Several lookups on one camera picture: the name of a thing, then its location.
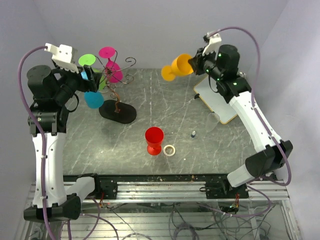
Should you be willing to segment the orange plastic wine glass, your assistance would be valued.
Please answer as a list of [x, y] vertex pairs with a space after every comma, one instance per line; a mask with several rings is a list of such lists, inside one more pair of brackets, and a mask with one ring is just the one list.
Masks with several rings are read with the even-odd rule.
[[171, 82], [176, 77], [183, 77], [194, 72], [192, 66], [189, 64], [191, 55], [183, 53], [176, 57], [171, 65], [165, 65], [161, 69], [161, 76], [165, 81]]

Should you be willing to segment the green plastic wine glass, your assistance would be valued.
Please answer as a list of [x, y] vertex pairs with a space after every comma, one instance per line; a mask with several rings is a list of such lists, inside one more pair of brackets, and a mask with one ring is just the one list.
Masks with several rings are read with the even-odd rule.
[[[93, 66], [93, 64], [98, 61], [102, 67], [104, 67], [102, 61], [100, 60], [100, 58], [94, 54], [84, 54], [82, 55], [79, 59], [78, 59], [78, 63], [80, 66], [84, 66], [84, 65], [88, 65], [88, 66]], [[93, 68], [93, 71], [95, 73], [102, 73], [104, 70], [104, 68]], [[106, 76], [104, 74], [101, 75], [100, 81], [99, 81], [99, 87], [98, 87], [98, 91], [101, 93], [105, 93], [104, 92], [104, 88], [106, 87]]]

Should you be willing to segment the pink plastic wine glass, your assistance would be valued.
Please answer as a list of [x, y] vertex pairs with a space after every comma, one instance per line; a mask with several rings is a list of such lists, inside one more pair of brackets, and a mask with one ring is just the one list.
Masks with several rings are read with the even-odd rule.
[[111, 46], [105, 46], [99, 50], [98, 54], [101, 58], [108, 60], [103, 70], [107, 81], [112, 84], [120, 83], [123, 79], [123, 73], [116, 63], [118, 52]]

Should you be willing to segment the blue plastic wine glass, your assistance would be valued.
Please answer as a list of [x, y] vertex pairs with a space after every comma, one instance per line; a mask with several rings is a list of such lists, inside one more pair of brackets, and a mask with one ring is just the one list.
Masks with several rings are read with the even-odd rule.
[[84, 100], [87, 104], [87, 106], [91, 109], [98, 109], [100, 108], [104, 103], [104, 97], [102, 93], [99, 92], [100, 82], [102, 79], [101, 73], [93, 73], [93, 78], [95, 85], [97, 86], [97, 90], [92, 91], [88, 90], [84, 92]]

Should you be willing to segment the red plastic wine glass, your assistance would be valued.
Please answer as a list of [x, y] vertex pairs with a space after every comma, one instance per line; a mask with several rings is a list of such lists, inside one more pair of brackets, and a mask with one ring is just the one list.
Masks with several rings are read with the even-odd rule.
[[147, 143], [147, 152], [151, 156], [157, 156], [162, 151], [162, 142], [164, 140], [164, 132], [161, 128], [153, 126], [146, 130], [145, 140]]

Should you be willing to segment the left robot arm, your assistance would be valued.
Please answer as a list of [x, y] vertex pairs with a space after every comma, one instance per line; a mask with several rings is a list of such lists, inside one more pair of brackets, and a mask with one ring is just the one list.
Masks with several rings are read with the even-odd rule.
[[70, 110], [66, 103], [80, 92], [97, 92], [101, 73], [84, 65], [77, 72], [37, 65], [27, 72], [33, 94], [28, 125], [36, 154], [36, 185], [32, 205], [23, 218], [31, 222], [78, 219], [82, 201], [98, 198], [102, 186], [96, 173], [79, 176], [67, 190], [63, 177], [63, 149]]

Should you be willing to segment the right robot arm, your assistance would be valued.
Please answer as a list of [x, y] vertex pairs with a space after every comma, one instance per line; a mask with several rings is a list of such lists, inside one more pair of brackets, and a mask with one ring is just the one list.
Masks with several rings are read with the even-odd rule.
[[230, 44], [224, 44], [217, 51], [205, 53], [199, 48], [188, 63], [196, 75], [207, 74], [216, 83], [216, 91], [239, 116], [249, 133], [256, 153], [244, 164], [227, 175], [227, 182], [220, 186], [226, 198], [238, 192], [238, 186], [285, 166], [289, 171], [288, 157], [293, 150], [291, 141], [284, 141], [271, 127], [260, 110], [253, 89], [238, 71], [240, 54]]

